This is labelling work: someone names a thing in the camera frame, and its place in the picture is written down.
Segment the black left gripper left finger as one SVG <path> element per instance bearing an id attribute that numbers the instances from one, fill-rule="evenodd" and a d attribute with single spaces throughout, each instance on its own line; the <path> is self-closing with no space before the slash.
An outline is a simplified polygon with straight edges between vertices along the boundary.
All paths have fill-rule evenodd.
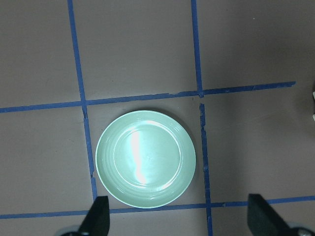
<path id="1" fill-rule="evenodd" d="M 107 196 L 99 196 L 93 202 L 77 230 L 61 230 L 57 236 L 107 236 L 110 230 L 110 209 Z"/>

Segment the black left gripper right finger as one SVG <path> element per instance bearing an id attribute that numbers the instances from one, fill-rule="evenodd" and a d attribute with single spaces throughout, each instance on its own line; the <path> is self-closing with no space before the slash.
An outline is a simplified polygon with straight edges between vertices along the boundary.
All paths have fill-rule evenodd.
<path id="1" fill-rule="evenodd" d="M 290 226 L 260 194 L 248 195 L 247 225 L 253 236 L 313 236 L 302 226 Z"/>

